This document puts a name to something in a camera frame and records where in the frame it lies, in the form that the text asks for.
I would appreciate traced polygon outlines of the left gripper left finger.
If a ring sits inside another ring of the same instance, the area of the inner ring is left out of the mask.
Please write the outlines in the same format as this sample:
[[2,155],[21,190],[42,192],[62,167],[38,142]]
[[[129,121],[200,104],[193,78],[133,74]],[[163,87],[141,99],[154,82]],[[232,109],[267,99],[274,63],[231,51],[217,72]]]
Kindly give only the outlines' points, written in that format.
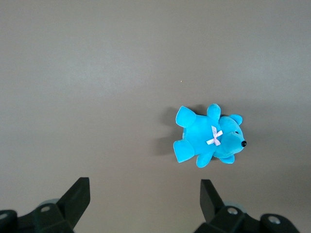
[[89,178],[79,178],[57,201],[46,201],[17,219],[18,233],[72,233],[90,203]]

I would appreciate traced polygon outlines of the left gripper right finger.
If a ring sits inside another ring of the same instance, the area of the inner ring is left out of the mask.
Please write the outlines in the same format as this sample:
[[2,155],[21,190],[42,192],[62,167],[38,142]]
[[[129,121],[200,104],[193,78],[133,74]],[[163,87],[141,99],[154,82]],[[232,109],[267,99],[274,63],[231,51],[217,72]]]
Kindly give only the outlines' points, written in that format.
[[205,218],[196,233],[259,233],[260,222],[240,208],[224,204],[211,180],[201,180],[200,207]]

